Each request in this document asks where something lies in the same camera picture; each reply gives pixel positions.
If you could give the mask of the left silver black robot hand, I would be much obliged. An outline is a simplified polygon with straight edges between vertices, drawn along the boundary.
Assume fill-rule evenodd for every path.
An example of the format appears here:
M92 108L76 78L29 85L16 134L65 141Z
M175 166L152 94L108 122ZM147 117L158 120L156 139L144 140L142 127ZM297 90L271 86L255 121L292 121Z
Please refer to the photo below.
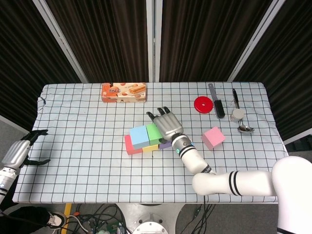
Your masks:
M34 130L26 134L21 140L15 141L2 160L2 164L14 170L23 166L41 166L50 162L50 159L44 161L35 161L29 159L29 150L36 142L39 136L48 135L48 130Z

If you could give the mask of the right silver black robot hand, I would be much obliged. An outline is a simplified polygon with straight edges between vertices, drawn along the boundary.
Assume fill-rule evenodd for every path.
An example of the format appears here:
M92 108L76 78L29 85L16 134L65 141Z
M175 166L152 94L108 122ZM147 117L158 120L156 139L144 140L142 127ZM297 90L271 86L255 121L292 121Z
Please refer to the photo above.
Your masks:
M159 140L161 143L172 141L175 135L183 134L184 130L182 124L168 107L158 107L157 110L160 113L159 116L155 116L151 112L146 112L146 114L162 135L162 138Z

